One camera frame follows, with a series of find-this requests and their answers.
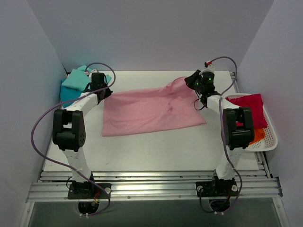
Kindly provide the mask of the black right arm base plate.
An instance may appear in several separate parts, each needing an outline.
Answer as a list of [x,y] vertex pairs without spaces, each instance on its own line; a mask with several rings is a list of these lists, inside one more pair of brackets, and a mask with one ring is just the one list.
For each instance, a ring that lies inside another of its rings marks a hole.
[[196,194],[198,197],[229,197],[238,195],[238,192],[238,186],[234,181],[196,182]]

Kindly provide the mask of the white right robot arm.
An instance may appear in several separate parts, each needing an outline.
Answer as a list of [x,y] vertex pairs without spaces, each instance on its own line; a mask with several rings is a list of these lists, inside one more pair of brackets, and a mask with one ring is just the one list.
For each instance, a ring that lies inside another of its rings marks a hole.
[[210,183],[210,189],[215,195],[221,195],[227,190],[226,181],[230,182],[236,175],[242,152],[254,140],[252,111],[223,98],[215,90],[214,72],[211,70],[196,70],[185,78],[185,83],[200,95],[203,107],[215,111],[220,117],[224,154],[215,170],[216,180]]

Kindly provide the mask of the pink t-shirt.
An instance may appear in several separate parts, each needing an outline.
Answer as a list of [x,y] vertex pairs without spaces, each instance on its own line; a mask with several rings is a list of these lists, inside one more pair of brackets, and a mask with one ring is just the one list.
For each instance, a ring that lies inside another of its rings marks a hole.
[[194,108],[196,95],[177,78],[161,88],[112,94],[104,101],[102,136],[167,131],[205,124]]

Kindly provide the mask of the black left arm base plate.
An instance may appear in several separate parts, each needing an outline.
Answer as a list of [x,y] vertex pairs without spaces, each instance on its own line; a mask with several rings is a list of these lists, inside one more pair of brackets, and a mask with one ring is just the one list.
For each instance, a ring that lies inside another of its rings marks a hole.
[[71,200],[107,199],[108,196],[98,187],[89,182],[72,182],[69,186],[67,198]]

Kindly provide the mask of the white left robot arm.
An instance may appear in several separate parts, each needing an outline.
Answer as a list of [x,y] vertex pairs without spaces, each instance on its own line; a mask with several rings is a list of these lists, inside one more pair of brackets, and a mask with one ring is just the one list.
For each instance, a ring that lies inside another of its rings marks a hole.
[[64,109],[55,110],[53,114],[53,143],[63,151],[68,164],[73,167],[73,189],[78,190],[84,198],[91,198],[96,191],[95,185],[90,183],[94,177],[83,151],[86,141],[84,116],[112,94],[104,73],[93,72],[90,79],[80,100]]

